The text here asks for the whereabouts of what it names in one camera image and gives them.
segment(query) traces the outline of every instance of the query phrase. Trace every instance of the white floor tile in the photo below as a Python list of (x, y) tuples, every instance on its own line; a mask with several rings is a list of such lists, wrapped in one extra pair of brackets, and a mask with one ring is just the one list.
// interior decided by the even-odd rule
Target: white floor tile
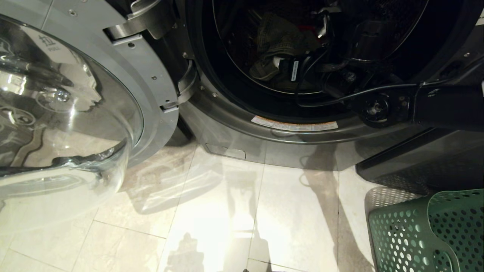
[(365, 181), (351, 167), (340, 172), (339, 186), (339, 271), (374, 271), (364, 198), (379, 185)]
[(73, 272), (154, 272), (165, 239), (94, 221)]
[(0, 266), (0, 272), (64, 272), (25, 255), (9, 250)]
[(197, 148), (159, 272), (242, 272), (264, 165)]
[(45, 228), (15, 234), (10, 248), (54, 267), (70, 271), (96, 210)]
[(250, 258), (336, 272), (338, 173), (265, 166)]
[(247, 270), (248, 272), (301, 272), (301, 270), (277, 266), (252, 259), (247, 263)]
[(167, 237), (196, 144), (164, 147), (129, 169), (121, 192), (99, 208), (96, 220)]

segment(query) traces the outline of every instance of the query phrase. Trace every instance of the white sticker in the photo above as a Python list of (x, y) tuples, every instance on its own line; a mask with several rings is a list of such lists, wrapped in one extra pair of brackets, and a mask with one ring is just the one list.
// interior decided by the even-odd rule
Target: white sticker
[(46, 54), (51, 60), (57, 63), (77, 64), (77, 59), (66, 46), (50, 38), (43, 33), (21, 27), (22, 30), (33, 40), (33, 42)]
[(483, 12), (481, 13), (481, 16), (479, 16), (479, 20), (477, 20), (476, 26), (484, 25), (484, 9)]
[(257, 115), (254, 116), (254, 118), (252, 118), (252, 122), (262, 126), (274, 128), (274, 129), (298, 131), (298, 132), (323, 131), (323, 130), (338, 128), (338, 124), (335, 121), (328, 122), (328, 123), (318, 123), (318, 124), (291, 124), (291, 123), (273, 121)]
[(296, 77), (298, 75), (298, 66), (299, 66), (299, 61), (296, 60), (294, 64), (292, 65), (292, 75), (291, 75), (291, 81), (295, 81)]

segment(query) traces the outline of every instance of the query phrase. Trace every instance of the warning label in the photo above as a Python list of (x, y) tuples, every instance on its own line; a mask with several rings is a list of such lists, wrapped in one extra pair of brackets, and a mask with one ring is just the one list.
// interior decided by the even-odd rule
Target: warning label
[(291, 124), (291, 123), (273, 121), (257, 115), (254, 116), (254, 118), (252, 118), (252, 122), (262, 126), (274, 128), (274, 129), (298, 131), (298, 132), (323, 131), (323, 130), (338, 128), (338, 124), (336, 122), (318, 123), (318, 124)]

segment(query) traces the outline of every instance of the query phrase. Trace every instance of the tile grout line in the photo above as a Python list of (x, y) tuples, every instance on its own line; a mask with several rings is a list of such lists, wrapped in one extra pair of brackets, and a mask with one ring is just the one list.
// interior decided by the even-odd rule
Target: tile grout line
[(178, 197), (177, 206), (175, 208), (175, 212), (173, 213), (173, 218), (171, 219), (170, 228), (168, 229), (168, 233), (166, 234), (165, 244), (163, 245), (163, 250), (161, 251), (160, 258), (158, 259), (158, 264), (156, 265), (157, 271), (160, 269), (161, 259), (163, 258), (163, 253), (165, 253), (166, 242), (168, 241), (168, 236), (170, 236), (171, 227), (173, 226), (173, 221), (175, 221), (175, 216), (177, 215), (178, 206), (179, 206), (180, 200), (182, 198), (181, 196), (183, 194), (183, 191), (185, 190), (186, 180), (188, 179), (188, 173), (190, 173), (190, 169), (192, 169), (193, 159), (195, 158), (195, 153), (197, 151), (198, 146), (199, 146), (199, 144), (197, 143), (195, 145), (195, 148), (193, 149), (192, 159), (190, 160), (190, 166), (188, 167), (188, 171), (186, 172), (185, 180), (183, 181), (183, 186), (181, 187), (180, 196)]
[(245, 264), (245, 268), (246, 269), (247, 269), (247, 266), (249, 265), (250, 249), (252, 248), (252, 240), (254, 239), (254, 229), (256, 227), (257, 210), (259, 209), (259, 199), (260, 199), (260, 193), (262, 192), (262, 185), (263, 185), (263, 182), (264, 182), (264, 174), (265, 174), (265, 172), (266, 172), (266, 164), (264, 164), (264, 167), (262, 168), (262, 176), (260, 177), (259, 194), (257, 196), (256, 212), (254, 213), (254, 224), (252, 225), (252, 237), (251, 237), (250, 243), (249, 243), (249, 254), (247, 256), (247, 263)]
[(338, 171), (338, 228), (336, 230), (336, 272), (339, 270), (339, 207), (343, 208), (343, 203), (341, 202), (341, 198), (339, 197), (339, 193), (341, 191), (341, 182), (340, 182), (340, 171)]
[(125, 230), (134, 231), (134, 232), (137, 232), (137, 233), (146, 234), (146, 235), (149, 235), (149, 236), (153, 236), (153, 237), (156, 237), (156, 238), (161, 238), (161, 239), (165, 239), (166, 240), (165, 237), (158, 236), (158, 235), (154, 235), (154, 234), (151, 234), (151, 233), (146, 233), (146, 232), (142, 232), (142, 231), (139, 231), (139, 230), (130, 229), (130, 228), (127, 228), (127, 227), (121, 227), (121, 226), (113, 225), (111, 223), (106, 223), (106, 222), (99, 221), (99, 220), (96, 220), (96, 219), (94, 219), (94, 221), (96, 221), (98, 223), (101, 223), (101, 224), (104, 224), (104, 225), (111, 226), (111, 227), (118, 227), (118, 228), (122, 228), (122, 229), (125, 229)]
[(296, 271), (304, 272), (304, 270), (299, 270), (299, 269), (296, 269), (296, 268), (292, 268), (292, 267), (288, 267), (288, 266), (284, 266), (284, 265), (280, 265), (280, 264), (276, 264), (276, 263), (265, 262), (265, 261), (261, 261), (261, 260), (258, 260), (258, 259), (249, 258), (249, 260), (257, 261), (257, 262), (262, 262), (262, 263), (267, 263), (267, 264), (273, 264), (273, 265), (277, 265), (277, 266), (280, 266), (280, 267), (283, 267), (283, 268), (289, 268), (291, 270), (296, 270)]
[(47, 265), (47, 266), (50, 266), (50, 267), (53, 267), (53, 268), (55, 268), (55, 269), (59, 269), (59, 270), (62, 270), (62, 271), (66, 271), (66, 272), (67, 272), (67, 270), (64, 270), (64, 269), (62, 269), (62, 268), (59, 268), (59, 267), (57, 267), (57, 266), (53, 266), (53, 265), (51, 265), (51, 264), (48, 264), (48, 263), (43, 262), (43, 261), (41, 261), (41, 260), (38, 260), (38, 259), (36, 259), (36, 258), (32, 258), (32, 257), (30, 257), (30, 256), (28, 256), (28, 255), (25, 255), (25, 254), (23, 254), (23, 253), (21, 253), (21, 252), (18, 252), (18, 251), (16, 251), (16, 250), (14, 250), (14, 249), (9, 248), (8, 250), (11, 250), (11, 251), (13, 251), (13, 252), (15, 252), (15, 253), (18, 253), (18, 254), (20, 254), (20, 255), (22, 255), (22, 256), (25, 256), (25, 257), (27, 257), (27, 258), (29, 258), (29, 259), (34, 260), (34, 261), (38, 261), (38, 262), (40, 262), (40, 263), (43, 263), (43, 264), (45, 264), (45, 265)]
[(77, 260), (79, 260), (79, 256), (81, 255), (82, 248), (84, 247), (84, 244), (86, 243), (86, 239), (89, 235), (89, 232), (91, 231), (92, 224), (94, 223), (94, 219), (96, 218), (98, 211), (99, 211), (99, 207), (96, 209), (96, 213), (94, 214), (94, 217), (92, 218), (91, 224), (89, 225), (88, 231), (86, 232), (86, 236), (84, 236), (84, 240), (82, 241), (81, 248), (79, 249), (79, 252), (77, 253), (77, 257), (76, 257), (76, 260), (74, 261), (74, 264), (72, 265), (71, 272), (74, 271), (74, 268), (76, 267)]
[[(17, 235), (16, 233), (12, 234), (12, 238), (10, 239), (10, 241), (9, 241), (9, 243), (8, 243), (8, 246), (7, 246), (7, 251), (8, 251), (9, 249), (11, 249), (11, 248), (10, 248), (10, 246), (11, 246), (11, 245), (12, 245), (12, 243), (14, 242), (14, 239), (15, 239), (15, 236), (16, 236), (16, 235)], [(3, 259), (1, 260), (1, 262), (0, 262), (0, 267), (1, 267), (1, 266), (2, 266), (2, 264), (3, 264), (3, 262), (4, 262), (4, 260), (5, 260), (5, 257), (6, 257), (6, 255), (5, 255), (5, 256), (3, 257)]]

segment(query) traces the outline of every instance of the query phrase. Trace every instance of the laundry basket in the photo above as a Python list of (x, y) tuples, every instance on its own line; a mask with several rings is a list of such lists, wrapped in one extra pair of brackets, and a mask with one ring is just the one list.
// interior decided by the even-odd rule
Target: laundry basket
[(484, 189), (445, 191), (373, 210), (378, 272), (484, 271)]

